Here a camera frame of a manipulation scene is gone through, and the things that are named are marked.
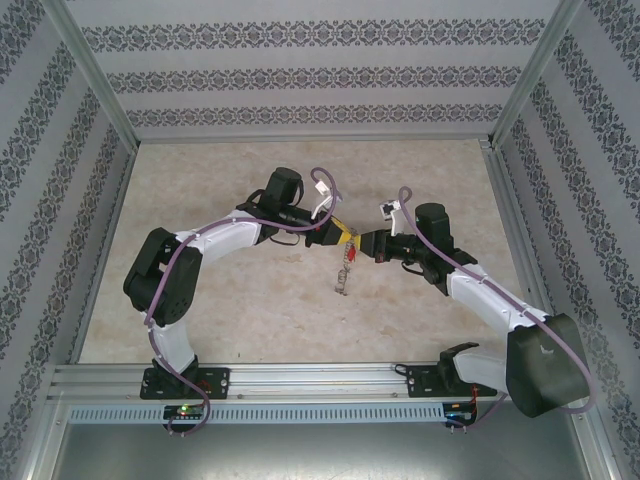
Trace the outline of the black device at table edge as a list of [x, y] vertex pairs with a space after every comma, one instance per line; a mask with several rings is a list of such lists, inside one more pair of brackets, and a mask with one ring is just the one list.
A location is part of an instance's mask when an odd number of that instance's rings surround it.
[[[228, 364], [226, 403], [409, 402], [391, 363]], [[76, 364], [53, 370], [48, 401], [138, 403], [144, 364]]]

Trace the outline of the right circuit board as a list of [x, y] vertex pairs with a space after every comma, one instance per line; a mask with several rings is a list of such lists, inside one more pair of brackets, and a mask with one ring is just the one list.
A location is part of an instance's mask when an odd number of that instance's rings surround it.
[[444, 416], [447, 422], [454, 425], [471, 425], [477, 419], [476, 402], [444, 403]]

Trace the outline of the circuit board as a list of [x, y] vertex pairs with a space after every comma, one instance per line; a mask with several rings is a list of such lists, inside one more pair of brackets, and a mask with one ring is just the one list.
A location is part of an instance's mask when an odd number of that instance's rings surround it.
[[447, 422], [454, 425], [471, 425], [477, 419], [476, 402], [444, 403], [444, 416]]
[[167, 405], [164, 407], [163, 419], [169, 420], [201, 420], [206, 409], [201, 404]]

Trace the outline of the grey sheet metal panel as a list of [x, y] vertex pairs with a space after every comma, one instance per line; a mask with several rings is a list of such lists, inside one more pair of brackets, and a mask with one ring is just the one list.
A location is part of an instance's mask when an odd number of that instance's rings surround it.
[[54, 480], [591, 480], [563, 420], [223, 425], [185, 439], [159, 426], [72, 425]]

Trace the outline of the left circuit board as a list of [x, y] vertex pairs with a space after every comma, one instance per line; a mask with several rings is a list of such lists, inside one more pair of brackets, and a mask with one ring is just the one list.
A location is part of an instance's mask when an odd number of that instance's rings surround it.
[[169, 420], [201, 420], [206, 409], [201, 404], [167, 405], [164, 407], [163, 419]]

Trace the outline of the aluminium side rail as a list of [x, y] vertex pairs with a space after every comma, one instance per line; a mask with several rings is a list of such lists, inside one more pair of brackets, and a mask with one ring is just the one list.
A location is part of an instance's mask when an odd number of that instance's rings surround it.
[[135, 147], [126, 157], [125, 163], [117, 177], [114, 191], [108, 197], [110, 200], [109, 209], [101, 228], [101, 237], [96, 251], [96, 259], [89, 283], [86, 287], [85, 296], [80, 304], [77, 322], [74, 324], [73, 335], [70, 346], [64, 357], [65, 364], [76, 364], [79, 361], [82, 347], [87, 335], [92, 311], [98, 295], [98, 290], [102, 276], [104, 274], [109, 250], [111, 248], [118, 217], [124, 201], [124, 195], [131, 177], [132, 167], [138, 155], [139, 148]]
[[481, 139], [479, 145], [524, 300], [540, 310], [551, 312], [553, 308], [504, 161], [489, 140]]

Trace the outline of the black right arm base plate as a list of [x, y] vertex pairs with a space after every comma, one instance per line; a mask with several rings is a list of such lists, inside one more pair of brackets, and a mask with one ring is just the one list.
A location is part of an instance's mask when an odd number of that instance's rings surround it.
[[394, 371], [405, 379], [410, 398], [494, 397], [498, 392], [490, 387], [463, 381], [450, 365], [440, 363], [396, 364]]

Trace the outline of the aluminium frame post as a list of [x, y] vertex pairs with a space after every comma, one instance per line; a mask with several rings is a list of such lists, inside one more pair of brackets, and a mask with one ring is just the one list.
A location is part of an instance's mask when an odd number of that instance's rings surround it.
[[121, 140], [127, 145], [129, 151], [138, 148], [140, 140], [135, 129], [81, 28], [73, 18], [66, 0], [41, 0], [41, 3]]
[[504, 142], [582, 3], [583, 0], [559, 0], [490, 134], [494, 149]]

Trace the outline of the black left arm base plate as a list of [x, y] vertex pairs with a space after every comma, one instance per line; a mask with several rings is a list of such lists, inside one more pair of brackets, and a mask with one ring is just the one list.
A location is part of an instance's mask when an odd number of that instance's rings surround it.
[[[228, 368], [197, 367], [185, 371], [183, 376], [203, 390], [209, 399], [222, 400], [228, 395], [230, 370]], [[143, 400], [198, 399], [201, 395], [185, 385], [162, 367], [144, 371], [139, 396]]]

